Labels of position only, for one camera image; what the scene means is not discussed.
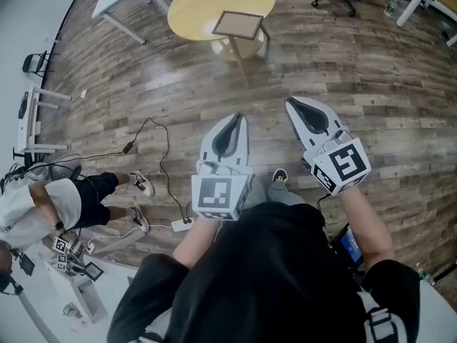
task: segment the wall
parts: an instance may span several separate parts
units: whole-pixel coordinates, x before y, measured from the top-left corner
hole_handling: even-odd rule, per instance
[[[41,78],[24,74],[25,57],[50,50],[73,0],[0,0],[0,177],[13,164],[22,94]]]

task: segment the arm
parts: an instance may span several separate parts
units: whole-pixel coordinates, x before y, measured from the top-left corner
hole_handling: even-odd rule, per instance
[[[199,217],[173,251],[173,258],[189,269],[192,268],[213,244],[219,223]]]
[[[32,184],[29,186],[29,191],[35,206],[49,221],[51,226],[55,228],[55,226],[60,222],[60,218],[57,214],[56,207],[54,206],[54,203],[52,203],[51,197],[49,196],[44,185],[38,183]],[[65,229],[62,227],[59,231],[64,232]]]
[[[393,259],[391,235],[360,189],[352,187],[343,192],[340,198],[362,251],[366,271],[382,260]]]

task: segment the wrist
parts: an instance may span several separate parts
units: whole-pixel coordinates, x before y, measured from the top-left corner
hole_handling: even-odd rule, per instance
[[[54,225],[54,230],[57,232],[64,230],[64,223],[59,220],[59,222],[57,222],[57,224]]]

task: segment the white shirt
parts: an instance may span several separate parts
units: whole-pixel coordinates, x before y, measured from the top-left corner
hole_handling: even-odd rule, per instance
[[[72,228],[81,216],[78,189],[70,179],[60,179],[45,187],[65,230]],[[28,247],[53,230],[35,206],[28,186],[11,189],[0,197],[0,239],[13,248]]]

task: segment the white sneaker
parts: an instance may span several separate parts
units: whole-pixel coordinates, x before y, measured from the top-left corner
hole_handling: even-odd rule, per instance
[[[143,215],[141,211],[141,206],[135,203],[132,207],[130,207],[136,212],[136,216],[132,217],[131,219],[135,224],[137,224],[143,232],[149,231],[149,223],[146,217]]]
[[[141,172],[136,170],[131,172],[130,175],[136,177],[136,181],[133,183],[134,187],[138,188],[146,196],[154,195],[154,187],[152,186],[151,182]]]

